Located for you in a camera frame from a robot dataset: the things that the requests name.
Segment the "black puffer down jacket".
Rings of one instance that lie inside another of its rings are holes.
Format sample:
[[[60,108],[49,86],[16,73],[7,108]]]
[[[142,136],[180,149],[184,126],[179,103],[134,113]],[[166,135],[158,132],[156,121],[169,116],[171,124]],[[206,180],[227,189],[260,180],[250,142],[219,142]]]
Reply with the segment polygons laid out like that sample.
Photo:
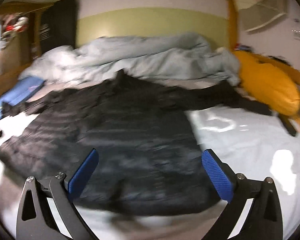
[[[185,113],[217,105],[271,115],[227,81],[186,89],[119,71],[99,85],[5,107],[6,115],[36,118],[0,146],[0,160],[22,177],[45,179],[69,172],[95,149],[100,163],[77,205],[136,216],[199,213],[219,196]]]

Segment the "blue pillow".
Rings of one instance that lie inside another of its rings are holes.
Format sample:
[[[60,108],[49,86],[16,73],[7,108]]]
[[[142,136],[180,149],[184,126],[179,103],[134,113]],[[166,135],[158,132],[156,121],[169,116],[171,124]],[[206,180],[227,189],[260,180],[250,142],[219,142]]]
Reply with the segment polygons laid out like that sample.
[[[29,76],[22,80],[19,80],[17,84],[0,96],[0,119],[2,118],[2,103],[6,102],[11,106],[28,100],[34,94],[36,94],[43,86],[45,80],[38,77]]]

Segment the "grey printed bed sheet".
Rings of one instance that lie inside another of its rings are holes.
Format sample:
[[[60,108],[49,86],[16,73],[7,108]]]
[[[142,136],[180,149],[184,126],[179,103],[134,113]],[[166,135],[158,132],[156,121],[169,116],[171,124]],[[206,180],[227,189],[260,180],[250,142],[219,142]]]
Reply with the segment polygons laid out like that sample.
[[[101,83],[91,83],[87,87]],[[38,99],[50,92],[82,88],[86,87],[64,87],[49,92],[41,89]],[[0,146],[11,137],[20,136],[36,118],[34,114],[25,112],[6,115],[5,107],[13,106],[2,103],[0,129],[3,134]],[[274,180],[282,212],[283,239],[288,239],[300,225],[300,135],[289,135],[279,118],[272,113],[262,115],[242,108],[217,105],[186,111],[185,114],[202,153],[212,149],[235,173],[242,173],[249,179],[264,180],[270,177]],[[17,211],[26,178],[0,160],[0,218],[13,235],[16,233]],[[76,200],[74,204],[100,239],[200,239],[211,229],[226,206],[226,202],[219,197],[215,205],[199,213],[136,216],[83,207],[77,205]]]

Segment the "black flat phone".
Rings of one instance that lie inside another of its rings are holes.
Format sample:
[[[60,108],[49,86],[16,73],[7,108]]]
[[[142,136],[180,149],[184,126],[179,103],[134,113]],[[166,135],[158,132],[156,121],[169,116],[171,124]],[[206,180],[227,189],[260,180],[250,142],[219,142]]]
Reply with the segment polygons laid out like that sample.
[[[293,124],[291,123],[291,121],[289,120],[289,118],[286,117],[285,115],[281,115],[280,116],[280,120],[281,120],[284,128],[287,130],[287,132],[291,136],[296,137],[297,136],[297,130],[295,129],[295,127],[293,126]]]

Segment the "plush toys on shelf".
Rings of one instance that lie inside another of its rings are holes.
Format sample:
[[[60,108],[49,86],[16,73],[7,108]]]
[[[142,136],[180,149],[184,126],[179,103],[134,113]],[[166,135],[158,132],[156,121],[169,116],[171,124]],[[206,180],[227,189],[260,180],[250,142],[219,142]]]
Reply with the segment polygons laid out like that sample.
[[[0,41],[10,42],[17,33],[25,31],[28,24],[29,18],[21,13],[0,15]]]

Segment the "black hanging garment with print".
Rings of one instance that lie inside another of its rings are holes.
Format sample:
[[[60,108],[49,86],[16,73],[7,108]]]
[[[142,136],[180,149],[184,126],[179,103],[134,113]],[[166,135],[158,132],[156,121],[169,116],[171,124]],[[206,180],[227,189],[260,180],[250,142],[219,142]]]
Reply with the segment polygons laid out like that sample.
[[[78,3],[61,0],[42,13],[39,29],[41,53],[60,46],[76,46]]]

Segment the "yellow pillow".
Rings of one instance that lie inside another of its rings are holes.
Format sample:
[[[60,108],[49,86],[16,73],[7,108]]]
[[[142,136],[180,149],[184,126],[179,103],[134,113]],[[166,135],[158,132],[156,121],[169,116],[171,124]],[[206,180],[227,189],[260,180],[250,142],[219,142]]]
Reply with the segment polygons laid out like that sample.
[[[300,92],[293,80],[271,63],[260,63],[246,51],[234,51],[240,62],[242,87],[257,101],[278,113],[293,116],[300,108]]]

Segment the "light blue rumpled duvet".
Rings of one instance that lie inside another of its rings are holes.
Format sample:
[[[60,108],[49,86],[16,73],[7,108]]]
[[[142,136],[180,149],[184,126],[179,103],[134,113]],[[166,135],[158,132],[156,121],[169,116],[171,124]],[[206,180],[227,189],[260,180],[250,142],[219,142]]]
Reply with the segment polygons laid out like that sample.
[[[18,78],[79,85],[112,79],[119,70],[144,79],[240,82],[237,57],[224,47],[212,50],[198,33],[99,37],[77,49],[60,46],[35,59]]]

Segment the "white wall socket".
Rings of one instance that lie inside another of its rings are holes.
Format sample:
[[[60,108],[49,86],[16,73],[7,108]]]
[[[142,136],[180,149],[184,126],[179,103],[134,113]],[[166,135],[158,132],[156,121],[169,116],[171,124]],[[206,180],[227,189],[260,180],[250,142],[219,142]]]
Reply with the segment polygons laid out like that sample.
[[[293,33],[293,38],[294,38],[295,40],[300,41],[300,30],[298,30],[298,29],[293,29],[293,30],[292,30],[292,33]]]

